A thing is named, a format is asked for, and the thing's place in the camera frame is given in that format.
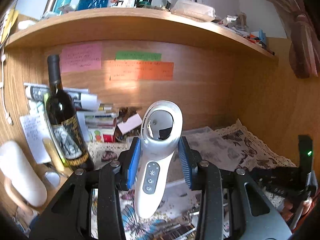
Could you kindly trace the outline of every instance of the white cylinder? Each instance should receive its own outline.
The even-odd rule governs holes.
[[[0,169],[30,205],[40,207],[45,203],[47,190],[16,142],[8,141],[0,147]]]

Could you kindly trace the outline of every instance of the wooden shelf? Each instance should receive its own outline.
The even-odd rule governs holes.
[[[96,40],[145,40],[223,49],[255,59],[277,58],[259,46],[212,23],[143,8],[101,8],[40,21],[11,35],[8,48],[48,47]]]

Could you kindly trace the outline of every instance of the patterned fabric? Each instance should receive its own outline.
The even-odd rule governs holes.
[[[218,168],[234,171],[236,168],[254,167],[275,168],[278,166],[295,167],[291,160],[278,156],[267,145],[248,132],[239,120],[227,128],[212,130],[209,127],[185,131],[191,149],[199,151],[203,159]],[[127,240],[149,240],[157,232],[157,226],[169,222],[199,203],[196,195],[200,192],[190,191],[183,181],[183,173],[178,151],[172,157],[167,186],[157,212],[148,220],[139,218],[134,211],[134,191],[121,192],[120,204]],[[268,199],[278,207],[283,198],[265,192]],[[92,217],[96,219],[96,206],[92,207]],[[97,238],[96,221],[92,222],[92,236]],[[229,236],[228,207],[224,207],[224,237]]]
[[[87,147],[94,162],[95,170],[101,169],[107,163],[116,160],[121,152],[128,149],[126,143],[89,142]]]

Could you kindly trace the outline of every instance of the pink sticky note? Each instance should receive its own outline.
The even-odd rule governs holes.
[[[60,54],[61,72],[101,69],[102,42],[65,46]]]

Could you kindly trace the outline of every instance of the device button panel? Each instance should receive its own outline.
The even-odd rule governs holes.
[[[153,194],[156,190],[157,180],[159,177],[160,166],[156,162],[147,164],[146,175],[143,182],[143,191],[147,194]]]

